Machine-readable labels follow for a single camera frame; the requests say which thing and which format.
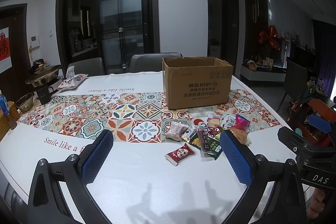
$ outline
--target metal pot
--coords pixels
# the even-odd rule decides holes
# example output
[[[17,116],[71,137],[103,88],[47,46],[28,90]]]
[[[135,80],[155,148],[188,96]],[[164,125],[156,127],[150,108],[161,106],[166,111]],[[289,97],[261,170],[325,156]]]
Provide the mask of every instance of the metal pot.
[[[44,68],[44,65],[39,67],[40,69],[29,76],[26,80],[26,84],[32,84],[33,87],[38,87],[49,83],[58,76],[58,71],[61,68],[61,65],[49,66]]]

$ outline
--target pink snack package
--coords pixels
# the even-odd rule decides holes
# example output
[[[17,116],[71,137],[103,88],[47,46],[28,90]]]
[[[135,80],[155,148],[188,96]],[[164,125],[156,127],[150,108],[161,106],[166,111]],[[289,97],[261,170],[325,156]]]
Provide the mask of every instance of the pink snack package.
[[[243,131],[247,131],[247,128],[250,125],[250,121],[245,119],[243,116],[236,114],[236,122],[233,126],[231,126],[232,128],[237,128],[239,130],[243,130]]]

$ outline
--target red poster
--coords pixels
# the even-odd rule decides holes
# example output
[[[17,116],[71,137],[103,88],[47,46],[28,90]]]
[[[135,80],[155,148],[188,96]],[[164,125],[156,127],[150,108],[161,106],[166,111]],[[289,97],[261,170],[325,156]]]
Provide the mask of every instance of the red poster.
[[[9,50],[9,37],[6,37],[4,33],[0,33],[0,61],[11,56]]]

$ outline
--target human hand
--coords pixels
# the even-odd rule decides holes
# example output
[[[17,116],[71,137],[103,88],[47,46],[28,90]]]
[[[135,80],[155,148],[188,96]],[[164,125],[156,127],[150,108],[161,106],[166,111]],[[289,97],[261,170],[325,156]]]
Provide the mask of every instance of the human hand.
[[[307,211],[308,218],[316,219],[319,214],[323,211],[325,203],[323,202],[326,196],[325,190],[315,188],[314,193],[311,197],[311,203]]]

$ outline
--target screw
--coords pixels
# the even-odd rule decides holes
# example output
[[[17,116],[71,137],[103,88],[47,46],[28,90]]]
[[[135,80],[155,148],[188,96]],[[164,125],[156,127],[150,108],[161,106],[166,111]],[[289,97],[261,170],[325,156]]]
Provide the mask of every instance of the screw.
[[[69,161],[74,161],[74,160],[77,160],[77,155],[76,154],[71,154],[69,157],[68,157],[68,160]]]
[[[256,158],[257,158],[257,160],[259,160],[259,161],[264,161],[264,160],[265,160],[265,156],[264,156],[264,155],[261,155],[261,154],[256,155]]]
[[[39,166],[44,165],[44,164],[45,164],[45,159],[41,159],[41,160],[39,160],[38,164],[39,164]]]
[[[295,165],[295,160],[293,160],[293,159],[289,159],[289,160],[288,160],[288,163],[289,163],[290,165]]]

